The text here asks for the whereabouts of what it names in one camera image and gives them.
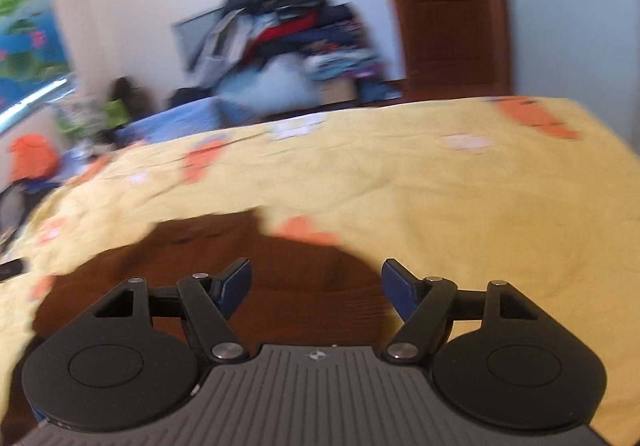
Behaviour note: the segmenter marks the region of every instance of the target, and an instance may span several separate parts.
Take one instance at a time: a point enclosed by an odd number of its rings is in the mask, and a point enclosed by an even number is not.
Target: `white pillow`
[[[227,75],[216,93],[257,116],[313,108],[320,105],[320,93],[303,72],[302,63],[298,54],[276,56],[262,70],[251,65]]]

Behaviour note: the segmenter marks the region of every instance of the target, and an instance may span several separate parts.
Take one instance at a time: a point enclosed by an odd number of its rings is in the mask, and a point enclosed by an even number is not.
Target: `orange cloth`
[[[89,168],[87,168],[80,175],[74,177],[69,181],[69,184],[72,186],[78,186],[80,184],[84,184],[87,181],[93,179],[96,175],[98,175],[104,168],[113,160],[113,154],[106,153],[103,156],[100,156],[98,159],[93,161]]]
[[[214,139],[198,145],[194,150],[184,156],[182,176],[185,182],[199,182],[204,178],[205,172],[222,152],[225,146],[224,139]]]
[[[42,225],[42,228],[38,232],[37,245],[44,246],[52,241],[54,238],[57,238],[62,232],[62,228],[65,227],[66,218],[65,217],[54,217]]]
[[[31,296],[29,301],[39,301],[43,300],[44,297],[49,293],[53,283],[56,281],[56,277],[54,275],[43,276],[40,281],[36,284],[31,291]]]
[[[577,139],[578,133],[569,129],[539,102],[528,96],[505,96],[497,99],[500,110],[514,121],[533,126],[548,136]]]
[[[9,151],[14,154],[11,182],[51,177],[60,166],[58,154],[39,134],[18,137]]]
[[[273,233],[273,236],[317,246],[338,245],[338,238],[333,233],[316,232],[313,222],[302,216],[288,219]]]

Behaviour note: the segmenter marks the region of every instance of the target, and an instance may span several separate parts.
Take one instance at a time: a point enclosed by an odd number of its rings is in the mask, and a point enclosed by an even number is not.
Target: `red garment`
[[[317,23],[318,10],[313,9],[305,16],[283,23],[282,25],[277,25],[276,27],[269,27],[262,31],[258,37],[247,46],[242,60],[245,62],[251,60],[255,47],[261,43],[282,38],[283,36],[288,36],[297,32],[306,31],[307,29],[312,29]]]
[[[26,134],[14,140],[9,148],[14,154],[11,182],[43,179],[56,174],[60,158],[49,141],[39,134]]]

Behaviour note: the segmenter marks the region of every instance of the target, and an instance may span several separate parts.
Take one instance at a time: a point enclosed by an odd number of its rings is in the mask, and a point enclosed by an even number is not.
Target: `poster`
[[[68,72],[51,0],[0,0],[0,112]]]

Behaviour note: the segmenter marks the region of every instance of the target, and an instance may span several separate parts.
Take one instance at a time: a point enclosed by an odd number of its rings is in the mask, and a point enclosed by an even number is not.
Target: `logo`
[[[322,352],[322,350],[315,350],[314,352],[307,354],[307,356],[314,360],[316,363],[319,363],[325,358],[329,357],[327,354]]]

